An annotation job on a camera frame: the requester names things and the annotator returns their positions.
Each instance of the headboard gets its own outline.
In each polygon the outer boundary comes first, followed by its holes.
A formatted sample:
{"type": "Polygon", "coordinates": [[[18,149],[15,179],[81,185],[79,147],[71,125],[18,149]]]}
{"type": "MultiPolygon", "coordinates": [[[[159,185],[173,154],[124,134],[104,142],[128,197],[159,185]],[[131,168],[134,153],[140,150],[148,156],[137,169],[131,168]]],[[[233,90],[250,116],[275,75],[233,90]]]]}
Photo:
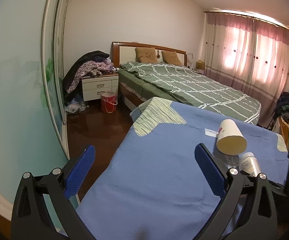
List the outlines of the headboard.
{"type": "Polygon", "coordinates": [[[160,54],[158,62],[162,62],[161,51],[175,51],[178,55],[179,60],[185,66],[187,66],[187,53],[178,49],[171,49],[167,47],[155,46],[150,44],[142,44],[135,42],[116,42],[114,41],[111,46],[111,60],[114,63],[114,67],[119,67],[120,64],[128,61],[138,61],[136,56],[136,47],[155,48],[156,53],[160,54]]]}

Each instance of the curtain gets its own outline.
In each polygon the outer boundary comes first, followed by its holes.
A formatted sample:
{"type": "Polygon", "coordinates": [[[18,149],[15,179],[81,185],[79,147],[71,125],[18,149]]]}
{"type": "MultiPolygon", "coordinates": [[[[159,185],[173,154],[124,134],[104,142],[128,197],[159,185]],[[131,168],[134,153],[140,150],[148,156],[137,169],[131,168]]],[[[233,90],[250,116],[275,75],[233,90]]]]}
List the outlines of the curtain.
{"type": "Polygon", "coordinates": [[[205,74],[260,101],[267,127],[282,91],[289,92],[289,30],[250,17],[207,13],[205,74]]]}

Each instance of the brown pillow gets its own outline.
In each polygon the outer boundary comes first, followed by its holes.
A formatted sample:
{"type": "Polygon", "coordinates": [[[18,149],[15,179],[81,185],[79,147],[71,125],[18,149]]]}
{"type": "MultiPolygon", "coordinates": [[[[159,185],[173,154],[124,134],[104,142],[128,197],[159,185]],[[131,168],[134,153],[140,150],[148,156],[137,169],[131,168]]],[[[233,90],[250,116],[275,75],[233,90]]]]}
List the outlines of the brown pillow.
{"type": "Polygon", "coordinates": [[[136,54],[141,63],[158,63],[155,48],[136,47],[136,54]]]}
{"type": "Polygon", "coordinates": [[[161,53],[164,62],[178,66],[182,65],[175,51],[162,51],[161,53]]]}

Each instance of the paper cup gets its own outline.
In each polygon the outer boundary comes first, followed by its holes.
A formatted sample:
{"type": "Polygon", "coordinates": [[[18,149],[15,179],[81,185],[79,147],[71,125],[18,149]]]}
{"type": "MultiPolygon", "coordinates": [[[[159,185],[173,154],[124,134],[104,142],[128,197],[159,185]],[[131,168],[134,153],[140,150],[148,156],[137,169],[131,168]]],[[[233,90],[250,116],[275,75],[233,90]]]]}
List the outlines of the paper cup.
{"type": "Polygon", "coordinates": [[[246,150],[246,139],[243,137],[234,120],[225,119],[221,122],[217,148],[227,155],[238,155],[246,150]]]}

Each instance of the red bucket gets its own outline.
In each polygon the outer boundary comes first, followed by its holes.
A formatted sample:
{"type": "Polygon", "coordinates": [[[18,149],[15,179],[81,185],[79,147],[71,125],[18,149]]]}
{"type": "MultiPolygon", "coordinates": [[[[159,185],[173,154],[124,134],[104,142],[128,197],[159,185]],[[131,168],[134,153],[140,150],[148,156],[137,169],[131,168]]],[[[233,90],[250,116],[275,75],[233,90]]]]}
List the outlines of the red bucket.
{"type": "Polygon", "coordinates": [[[104,113],[113,113],[118,104],[117,95],[113,92],[103,92],[101,97],[101,110],[104,113]]]}

